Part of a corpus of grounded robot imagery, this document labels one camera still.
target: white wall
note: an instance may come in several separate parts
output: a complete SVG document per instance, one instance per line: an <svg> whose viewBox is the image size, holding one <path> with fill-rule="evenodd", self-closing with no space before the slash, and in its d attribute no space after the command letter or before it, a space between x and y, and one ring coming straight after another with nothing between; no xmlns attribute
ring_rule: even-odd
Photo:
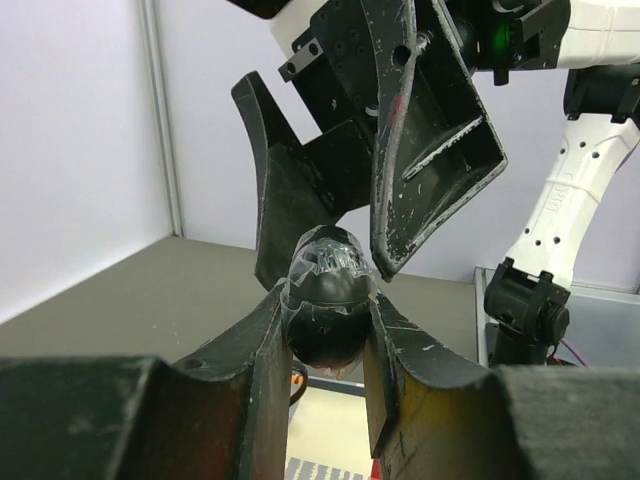
<svg viewBox="0 0 640 480"><path fill-rule="evenodd" d="M170 232L136 0L0 1L0 321Z"/></svg>
<svg viewBox="0 0 640 480"><path fill-rule="evenodd" d="M253 157L231 87L258 70L301 139L318 130L295 91L280 80L276 70L285 59L267 23L225 1L158 3L187 236L253 247ZM511 164L431 237L406 273L470 280L476 265L495 267L502 260L555 161L565 78L565 72L515 74L509 86L495 88L489 75L476 77ZM638 157L615 178L596 214L577 261L578 281L628 289L638 281ZM342 225L365 246L368 210L349 214Z"/></svg>

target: black ball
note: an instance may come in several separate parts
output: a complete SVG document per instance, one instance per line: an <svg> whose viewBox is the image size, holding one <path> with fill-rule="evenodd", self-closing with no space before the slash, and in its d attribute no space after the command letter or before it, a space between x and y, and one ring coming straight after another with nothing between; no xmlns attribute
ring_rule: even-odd
<svg viewBox="0 0 640 480"><path fill-rule="evenodd" d="M281 295L285 339L314 368L341 370L360 358L375 282L358 241L335 226L301 237Z"/></svg>

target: black plastic part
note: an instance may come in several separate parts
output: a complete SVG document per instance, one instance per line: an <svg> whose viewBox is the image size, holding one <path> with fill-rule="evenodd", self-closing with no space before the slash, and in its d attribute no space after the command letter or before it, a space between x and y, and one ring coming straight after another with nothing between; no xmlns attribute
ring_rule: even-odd
<svg viewBox="0 0 640 480"><path fill-rule="evenodd" d="M304 364L340 370L358 359L371 326L369 301L343 312L304 302L285 325L287 345Z"/></svg>
<svg viewBox="0 0 640 480"><path fill-rule="evenodd" d="M279 292L173 367L1 360L0 478L282 479L292 356Z"/></svg>
<svg viewBox="0 0 640 480"><path fill-rule="evenodd" d="M304 261L307 268L321 268L313 249L305 246L313 247L313 242L327 239L359 248L342 228L324 226L300 245L292 265ZM322 262L323 266L331 263L331 258L323 258ZM336 268L331 271L309 271L302 278L290 275L288 295L282 302L286 342L296 357L314 368L339 370L352 364L364 349L371 325L369 295L374 286L371 275L361 270L338 268L339 262L335 259L333 263Z"/></svg>
<svg viewBox="0 0 640 480"><path fill-rule="evenodd" d="M379 88L371 246L390 281L507 162L445 2L362 5L376 39Z"/></svg>
<svg viewBox="0 0 640 480"><path fill-rule="evenodd" d="M296 74L292 83L323 133L356 114L351 99L324 54Z"/></svg>
<svg viewBox="0 0 640 480"><path fill-rule="evenodd" d="M510 70L557 67L571 19L570 0L494 0L458 5L478 30L478 70L493 70L496 85L509 83Z"/></svg>
<svg viewBox="0 0 640 480"><path fill-rule="evenodd" d="M571 70L564 110L570 118L582 113L610 114L619 123L631 118L640 128L640 63Z"/></svg>
<svg viewBox="0 0 640 480"><path fill-rule="evenodd" d="M300 236L333 225L369 197L370 139L354 119L301 145L256 73L232 91L256 164L256 277L267 289L285 277Z"/></svg>
<svg viewBox="0 0 640 480"><path fill-rule="evenodd" d="M544 365L548 351L543 342L527 339L524 335L500 325L489 366Z"/></svg>
<svg viewBox="0 0 640 480"><path fill-rule="evenodd" d="M460 54L464 64L467 66L467 70L469 70L469 75L473 75L478 66L478 34L476 26L473 25L469 18L456 15L455 12L452 12L451 17L461 41Z"/></svg>
<svg viewBox="0 0 640 480"><path fill-rule="evenodd" d="M376 63L360 1L329 0L309 25L354 109L376 105Z"/></svg>
<svg viewBox="0 0 640 480"><path fill-rule="evenodd" d="M292 371L298 373L302 377L302 383L298 389L289 397L289 407L292 407L300 401L309 386L309 371L298 360L293 361Z"/></svg>
<svg viewBox="0 0 640 480"><path fill-rule="evenodd" d="M234 5L246 10L247 12L263 18L271 19L275 17L280 10L287 6L291 0L229 0Z"/></svg>
<svg viewBox="0 0 640 480"><path fill-rule="evenodd" d="M547 272L535 281L513 268L513 260L502 262L484 298L485 312L501 324L493 364L543 365L546 351L558 345L569 325L569 295Z"/></svg>
<svg viewBox="0 0 640 480"><path fill-rule="evenodd" d="M0 478L281 480L292 361L279 293L174 367L1 360ZM377 300L364 373L382 478L640 478L637 369L485 369Z"/></svg>

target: cable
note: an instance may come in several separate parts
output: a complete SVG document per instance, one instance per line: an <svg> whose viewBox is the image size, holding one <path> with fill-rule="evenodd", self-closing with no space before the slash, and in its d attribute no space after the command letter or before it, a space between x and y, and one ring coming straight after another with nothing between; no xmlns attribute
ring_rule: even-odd
<svg viewBox="0 0 640 480"><path fill-rule="evenodd" d="M289 397L289 407L295 405L296 402L298 402L298 400L302 398L302 395L304 395L304 392L307 390L307 384L309 383L309 372L307 371L307 367L305 367L302 363L294 360L293 368L291 370L302 377L302 383L298 387L298 390L293 392L291 397Z"/></svg>
<svg viewBox="0 0 640 480"><path fill-rule="evenodd" d="M587 360L582 356L582 354L580 353L580 351L576 347L571 345L564 338L562 340L560 340L560 343L562 343L562 345L564 345L564 347L571 352L571 354L576 358L576 360L578 360L580 365L582 365L583 367L589 367L590 366L589 362L587 362Z"/></svg>
<svg viewBox="0 0 640 480"><path fill-rule="evenodd" d="M550 363L553 363L555 365L558 364L558 360L556 359L557 351L558 351L558 346L556 345L553 347L553 351L551 352L551 354L547 356L547 365L549 365Z"/></svg>

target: black plastic base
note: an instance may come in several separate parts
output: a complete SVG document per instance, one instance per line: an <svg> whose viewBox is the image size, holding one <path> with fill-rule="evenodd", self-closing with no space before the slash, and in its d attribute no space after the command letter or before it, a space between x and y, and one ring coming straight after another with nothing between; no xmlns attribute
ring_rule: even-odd
<svg viewBox="0 0 640 480"><path fill-rule="evenodd" d="M544 365L548 347L542 342L530 342L523 335L501 325L496 336L489 366L497 365Z"/></svg>

